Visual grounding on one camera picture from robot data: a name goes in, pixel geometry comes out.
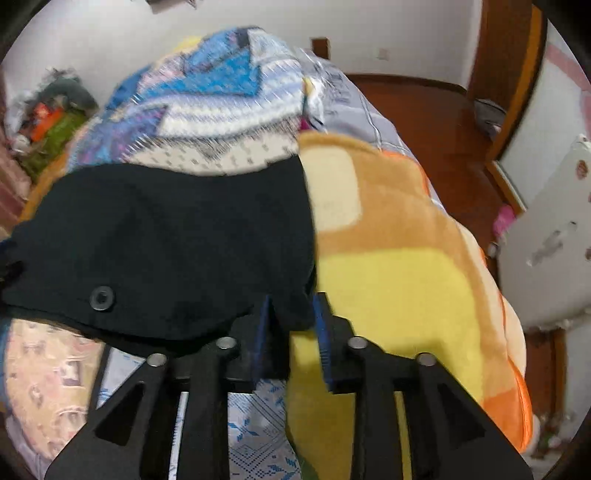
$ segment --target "bedsheet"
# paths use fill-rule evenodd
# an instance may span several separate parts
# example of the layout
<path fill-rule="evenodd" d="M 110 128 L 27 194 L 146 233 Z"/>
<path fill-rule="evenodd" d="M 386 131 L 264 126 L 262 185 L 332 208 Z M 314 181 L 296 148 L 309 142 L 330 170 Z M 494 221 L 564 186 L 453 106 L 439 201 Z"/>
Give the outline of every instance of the bedsheet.
<path fill-rule="evenodd" d="M 415 221 L 411 222 L 413 228 L 423 229 L 421 235 L 412 237 L 413 240 L 405 237 L 404 241 L 409 242 L 408 244 L 394 245 L 400 250 L 398 253 L 402 254 L 406 262 L 406 269 L 402 271 L 408 278 L 415 281 L 409 284 L 416 286 L 417 280 L 421 278 L 425 280 L 424 277 L 420 277 L 424 274 L 424 269 L 415 268 L 413 265 L 416 263 L 415 260 L 418 260 L 416 264 L 424 266 L 425 258 L 428 257 L 428 255 L 425 258 L 421 255 L 416 257 L 414 255 L 416 252 L 411 250 L 415 248 L 420 250 L 424 247 L 425 239 L 429 239 L 430 246 L 435 248 L 433 243 L 437 243 L 438 239 L 441 240 L 446 235 L 451 235 L 448 231 L 453 230 L 455 236 L 451 240 L 446 237 L 447 242 L 455 243 L 460 253 L 450 254 L 439 247 L 435 250 L 438 251 L 439 248 L 445 255 L 455 258 L 456 263 L 459 258 L 461 260 L 459 264 L 465 264 L 464 267 L 471 272 L 472 283 L 469 281 L 468 285 L 472 290 L 476 289 L 480 292 L 480 295 L 476 296 L 475 300 L 464 288 L 464 290 L 460 289 L 460 293 L 464 295 L 460 300 L 465 300 L 468 305 L 480 305 L 478 307 L 480 317 L 478 322 L 475 322 L 470 313 L 459 312 L 465 322 L 462 325 L 470 326 L 468 329 L 463 328 L 465 332 L 460 332 L 462 335 L 458 337 L 467 342 L 466 345 L 470 347 L 466 348 L 464 361 L 461 356 L 457 358 L 450 353 L 453 348 L 441 347 L 439 350 L 436 349 L 435 353 L 452 373 L 458 376 L 470 393 L 483 404 L 514 445 L 517 448 L 521 447 L 522 443 L 527 442 L 528 437 L 527 390 L 524 390 L 522 385 L 522 376 L 525 371 L 525 346 L 518 320 L 510 306 L 501 300 L 502 296 L 494 284 L 491 284 L 492 279 L 487 276 L 488 272 L 480 261 L 478 246 L 465 229 L 456 225 L 444 214 L 443 206 L 429 180 L 398 136 L 395 127 L 369 104 L 346 76 L 329 62 L 320 60 L 308 52 L 296 50 L 294 55 L 301 64 L 306 82 L 304 113 L 313 127 L 324 132 L 322 135 L 312 132 L 304 133 L 299 139 L 301 152 L 304 155 L 302 162 L 308 178 L 315 222 L 319 226 L 321 287 L 327 290 L 331 302 L 337 306 L 337 313 L 349 316 L 359 333 L 368 335 L 378 342 L 385 335 L 385 341 L 388 343 L 391 332 L 364 330 L 367 325 L 364 326 L 359 320 L 366 315 L 371 317 L 375 313 L 371 309 L 364 310 L 368 306 L 364 302 L 369 300 L 353 294 L 348 296 L 361 299 L 359 303 L 353 306 L 343 303 L 345 290 L 343 285 L 335 283 L 335 278 L 339 276 L 356 277 L 356 274 L 351 274 L 351 268 L 363 270 L 367 269 L 368 262 L 371 267 L 372 262 L 382 263 L 384 260 L 380 257 L 383 253 L 380 251 L 381 248 L 372 247 L 371 252 L 365 252 L 365 247 L 356 244 L 359 238 L 365 236 L 381 238 L 380 235 L 375 235 L 375 232 L 366 230 L 368 209 L 376 209 L 380 214 L 383 211 L 376 208 L 376 203 L 368 203 L 365 193 L 372 186 L 380 192 L 391 190 L 392 195 L 385 194 L 389 203 L 386 202 L 384 205 L 389 205 L 390 210 L 387 215 L 380 217 L 382 227 L 400 226 L 414 218 Z M 356 142 L 351 138 L 333 135 L 333 133 L 354 135 L 358 140 L 366 143 Z M 23 219 L 30 218 L 34 214 L 39 201 L 49 190 L 52 182 L 64 173 L 66 161 L 68 159 L 64 156 L 46 170 L 37 188 L 31 194 Z M 335 187 L 325 188 L 328 178 Z M 401 196 L 400 198 L 408 196 L 411 199 L 410 203 L 405 203 L 407 207 L 400 208 L 404 202 L 396 202 L 396 195 Z M 395 241 L 396 238 L 402 237 L 394 235 L 392 240 Z M 365 253 L 361 258 L 355 257 L 363 252 Z M 354 255 L 347 257 L 346 262 L 342 264 L 339 255 L 343 253 Z M 434 278 L 438 279 L 439 283 L 429 284 L 433 291 L 429 290 L 427 293 L 441 300 L 436 293 L 445 289 L 439 288 L 438 285 L 449 281 L 450 278 L 461 280 L 462 275 L 458 277 L 453 272 L 455 270 L 451 269 L 443 273 L 440 271 L 438 276 L 435 275 Z M 389 281 L 388 273 L 382 270 L 379 275 L 361 276 L 358 280 L 366 283 L 352 282 L 351 287 L 358 293 L 379 291 L 378 284 Z M 386 312 L 389 310 L 384 307 L 382 316 Z M 449 318 L 453 317 L 453 313 L 457 312 L 449 313 L 447 323 L 431 320 L 431 328 L 423 325 L 421 329 L 415 330 L 425 331 L 426 328 L 430 332 L 430 338 L 433 335 L 439 335 L 445 339 L 449 336 L 453 337 L 458 330 L 444 328 L 449 327 Z M 407 318 L 413 319 L 414 314 L 416 312 L 408 311 Z M 421 315 L 421 321 L 425 322 L 426 313 L 422 312 Z M 482 321 L 482 318 L 488 319 L 488 322 Z M 30 322 L 12 319 L 5 339 L 7 344 L 3 350 L 3 366 L 5 402 L 9 410 L 7 429 L 34 475 L 42 478 L 51 460 L 85 422 L 101 356 L 108 355 L 108 363 L 101 379 L 98 407 L 143 359 L 116 349 L 107 349 L 106 353 L 103 353 L 104 346 L 100 342 L 84 339 L 76 332 L 42 320 Z M 408 337 L 406 339 L 406 345 L 388 344 L 385 348 L 395 353 L 412 355 L 420 342 L 417 343 L 416 339 Z M 340 453 L 335 450 L 325 452 L 317 448 L 315 439 L 310 436 L 313 437 L 318 428 L 312 428 L 307 420 L 302 418 L 302 412 L 310 405 L 301 396 L 310 392 L 310 398 L 318 400 L 317 406 L 326 405 L 326 402 L 334 400 L 334 397 L 327 398 L 321 392 L 322 387 L 316 375 L 317 364 L 314 364 L 313 360 L 317 359 L 317 352 L 314 351 L 313 346 L 314 340 L 309 335 L 294 335 L 293 345 L 296 352 L 293 358 L 295 368 L 294 378 L 289 386 L 283 382 L 263 381 L 254 395 L 231 394 L 229 396 L 230 471 L 233 478 L 237 480 L 309 479 L 314 475 L 314 470 L 323 480 L 325 478 L 340 479 L 343 478 L 342 474 L 348 467 L 350 456 L 347 455 L 346 445 L 350 442 L 350 421 L 352 420 L 350 403 L 347 403 L 348 400 L 344 403 L 337 400 L 338 410 L 342 415 L 341 421 L 338 422 L 336 430 L 320 423 L 321 435 L 317 436 L 318 439 L 328 440 L 328 443 L 335 446 L 344 445 L 345 448 Z M 495 368 L 483 367 L 491 360 L 491 365 Z M 479 369 L 466 369 L 466 365 L 474 363 L 480 366 Z M 296 456 L 285 435 L 286 401 L 290 407 L 288 409 L 290 426 L 294 432 L 298 451 L 310 461 L 313 469 L 303 468 L 307 465 L 306 461 Z M 320 410 L 315 408 L 311 411 L 317 415 Z M 179 428 L 183 419 L 182 413 L 181 408 L 177 417 Z M 178 450 L 173 448 L 169 475 L 171 480 L 176 478 L 175 455 L 178 455 Z M 338 459 L 338 467 L 332 468 L 326 465 L 323 458 Z"/>

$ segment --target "wall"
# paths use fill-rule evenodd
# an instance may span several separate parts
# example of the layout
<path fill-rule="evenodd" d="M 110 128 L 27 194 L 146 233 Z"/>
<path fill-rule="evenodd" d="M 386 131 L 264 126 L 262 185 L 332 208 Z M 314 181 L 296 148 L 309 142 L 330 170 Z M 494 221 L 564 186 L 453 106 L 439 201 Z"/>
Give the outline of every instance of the wall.
<path fill-rule="evenodd" d="M 290 44 L 328 37 L 349 73 L 393 73 L 466 86 L 482 0 L 203 0 L 158 14 L 141 0 L 52 0 L 26 27 L 3 66 L 7 95 L 33 87 L 46 67 L 73 66 L 104 103 L 126 75 L 188 35 L 258 25 Z M 390 60 L 377 60 L 389 49 Z"/>
<path fill-rule="evenodd" d="M 558 31 L 548 23 L 544 60 L 525 115 L 500 162 L 530 204 L 577 135 L 590 135 L 589 81 Z"/>

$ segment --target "black fabric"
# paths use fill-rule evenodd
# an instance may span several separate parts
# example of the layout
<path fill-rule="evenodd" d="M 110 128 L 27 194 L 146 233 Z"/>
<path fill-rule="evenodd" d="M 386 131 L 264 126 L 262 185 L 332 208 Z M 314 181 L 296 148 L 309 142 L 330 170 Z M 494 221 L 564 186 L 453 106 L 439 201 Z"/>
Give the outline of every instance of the black fabric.
<path fill-rule="evenodd" d="M 111 347 L 109 345 L 105 345 L 100 356 L 99 368 L 96 371 L 95 382 L 92 385 L 92 390 L 90 391 L 90 398 L 88 399 L 88 408 L 86 413 L 87 420 L 96 415 L 96 410 L 98 409 L 99 404 L 100 389 L 105 377 L 105 370 L 109 364 L 110 355 Z"/>
<path fill-rule="evenodd" d="M 2 292 L 8 313 L 111 345 L 119 334 L 160 346 L 200 339 L 265 294 L 285 329 L 313 323 L 313 224 L 297 156 L 220 177 L 83 168 L 54 185 L 11 245 L 5 260 L 24 271 Z M 115 293 L 106 312 L 90 306 L 97 286 Z"/>

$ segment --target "bed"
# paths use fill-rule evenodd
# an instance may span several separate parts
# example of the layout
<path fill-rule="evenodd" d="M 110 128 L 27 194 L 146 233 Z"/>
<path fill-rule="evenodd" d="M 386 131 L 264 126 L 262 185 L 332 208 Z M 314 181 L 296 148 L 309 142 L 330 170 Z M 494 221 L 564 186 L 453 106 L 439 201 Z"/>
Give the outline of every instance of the bed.
<path fill-rule="evenodd" d="M 180 51 L 199 45 L 185 42 Z M 523 450 L 531 436 L 525 342 L 482 251 L 447 216 L 393 124 L 355 85 L 308 51 L 295 49 L 293 58 L 305 93 L 298 150 L 316 226 L 319 289 L 356 332 L 384 349 L 405 356 L 435 353 Z M 64 156 L 43 173 L 22 220 L 33 217 L 71 166 Z M 7 432 L 41 479 L 87 415 L 144 359 L 43 319 L 6 319 L 1 339 Z M 348 476 L 352 400 L 325 391 L 312 335 L 293 333 L 291 342 L 287 385 L 265 380 L 252 395 L 229 395 L 233 478 Z M 186 396 L 179 427 L 183 402 Z M 338 413 L 337 425 L 326 424 L 327 408 Z M 173 446 L 170 480 L 176 478 L 177 455 Z"/>

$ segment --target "pile of clothes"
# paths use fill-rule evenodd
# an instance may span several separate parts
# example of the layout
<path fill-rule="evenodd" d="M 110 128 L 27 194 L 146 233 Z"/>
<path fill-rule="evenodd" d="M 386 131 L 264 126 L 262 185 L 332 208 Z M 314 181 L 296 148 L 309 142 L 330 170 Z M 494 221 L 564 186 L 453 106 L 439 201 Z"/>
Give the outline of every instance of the pile of clothes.
<path fill-rule="evenodd" d="M 35 91 L 16 97 L 6 112 L 6 134 L 33 182 L 97 108 L 73 70 L 50 70 Z"/>

